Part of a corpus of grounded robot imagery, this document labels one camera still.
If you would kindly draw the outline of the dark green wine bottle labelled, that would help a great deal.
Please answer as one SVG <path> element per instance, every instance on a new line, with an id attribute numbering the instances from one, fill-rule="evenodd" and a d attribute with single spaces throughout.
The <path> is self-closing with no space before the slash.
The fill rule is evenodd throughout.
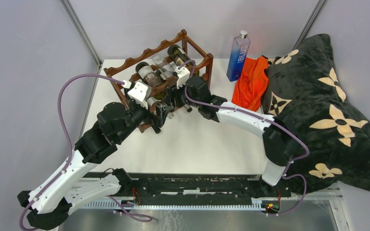
<path id="1" fill-rule="evenodd" d="M 155 124 L 151 124 L 151 128 L 153 129 L 153 131 L 156 133 L 156 134 L 159 134 L 161 133 L 161 129 L 155 125 Z"/>

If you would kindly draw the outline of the dark wine bottle brown label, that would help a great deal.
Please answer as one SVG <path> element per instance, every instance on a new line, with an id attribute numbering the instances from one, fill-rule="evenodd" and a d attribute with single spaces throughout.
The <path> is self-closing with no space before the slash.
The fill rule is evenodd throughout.
<path id="1" fill-rule="evenodd" d="M 190 60 L 190 57 L 179 45 L 171 45 L 167 49 L 167 54 L 172 58 L 176 66 L 180 66 L 185 61 Z"/>

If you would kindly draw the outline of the small clear glass bottle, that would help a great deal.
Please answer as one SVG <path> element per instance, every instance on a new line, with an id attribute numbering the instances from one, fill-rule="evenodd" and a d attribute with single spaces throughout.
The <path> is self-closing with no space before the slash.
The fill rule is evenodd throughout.
<path id="1" fill-rule="evenodd" d="M 159 68 L 161 75 L 164 79 L 168 79 L 172 77 L 173 72 L 175 69 L 171 66 L 170 63 L 161 55 L 156 54 L 152 57 L 155 65 Z"/>

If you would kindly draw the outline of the dark wine bottle silver neck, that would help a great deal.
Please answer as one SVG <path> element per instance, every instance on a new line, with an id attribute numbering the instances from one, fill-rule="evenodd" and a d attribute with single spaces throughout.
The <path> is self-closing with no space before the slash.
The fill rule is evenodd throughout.
<path id="1" fill-rule="evenodd" d="M 160 87 L 163 85 L 163 81 L 157 76 L 156 72 L 147 62 L 140 62 L 135 67 L 136 73 L 140 76 L 142 81 L 151 86 L 152 88 Z"/>

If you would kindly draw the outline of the blue square glass bottle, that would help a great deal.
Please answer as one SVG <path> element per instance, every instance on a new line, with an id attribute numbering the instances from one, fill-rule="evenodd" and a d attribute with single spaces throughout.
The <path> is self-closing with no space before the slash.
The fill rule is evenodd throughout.
<path id="1" fill-rule="evenodd" d="M 250 43 L 251 41 L 246 30 L 241 30 L 239 36 L 233 39 L 226 72 L 230 82 L 237 81 L 240 78 Z"/>

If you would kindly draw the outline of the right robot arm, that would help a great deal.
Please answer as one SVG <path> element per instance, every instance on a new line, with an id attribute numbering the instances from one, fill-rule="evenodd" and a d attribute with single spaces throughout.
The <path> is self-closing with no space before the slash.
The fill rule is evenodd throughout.
<path id="1" fill-rule="evenodd" d="M 259 191 L 264 196 L 272 196 L 278 191 L 278 182 L 293 161 L 293 145 L 303 145 L 287 122 L 274 115 L 243 109 L 223 97 L 211 94 L 202 77 L 178 79 L 173 93 L 177 105 L 188 104 L 197 108 L 207 120 L 233 125 L 261 138 L 267 163 Z"/>

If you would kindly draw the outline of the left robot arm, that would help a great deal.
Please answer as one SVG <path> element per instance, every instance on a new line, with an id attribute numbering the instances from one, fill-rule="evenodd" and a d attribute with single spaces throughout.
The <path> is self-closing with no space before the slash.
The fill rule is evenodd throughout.
<path id="1" fill-rule="evenodd" d="M 75 143 L 70 156 L 42 185 L 32 191 L 21 191 L 18 201 L 24 207 L 22 218 L 29 222 L 29 229 L 49 231 L 61 225 L 73 212 L 89 202 L 105 196 L 133 194 L 133 202 L 141 202 L 141 196 L 131 177 L 122 168 L 114 169 L 94 183 L 74 189 L 73 185 L 90 170 L 117 151 L 117 146 L 142 123 L 148 123 L 160 133 L 171 106 L 156 104 L 151 112 L 129 102 L 107 104 L 97 114 L 97 121 Z"/>

